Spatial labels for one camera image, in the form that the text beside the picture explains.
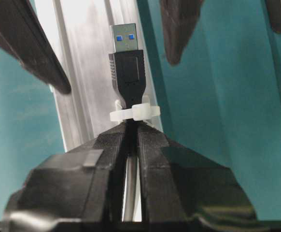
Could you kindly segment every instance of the teal background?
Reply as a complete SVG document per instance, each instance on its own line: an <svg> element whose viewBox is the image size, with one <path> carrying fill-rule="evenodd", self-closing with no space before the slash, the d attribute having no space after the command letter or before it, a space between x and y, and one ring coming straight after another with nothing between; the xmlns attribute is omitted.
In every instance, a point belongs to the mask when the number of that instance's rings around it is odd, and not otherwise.
<svg viewBox="0 0 281 232"><path fill-rule="evenodd" d="M53 94L0 49L0 220L30 169L64 152Z"/></svg>
<svg viewBox="0 0 281 232"><path fill-rule="evenodd" d="M281 35L262 0L206 0L182 61L159 1L138 0L165 133L231 167L260 220L281 220Z"/></svg>

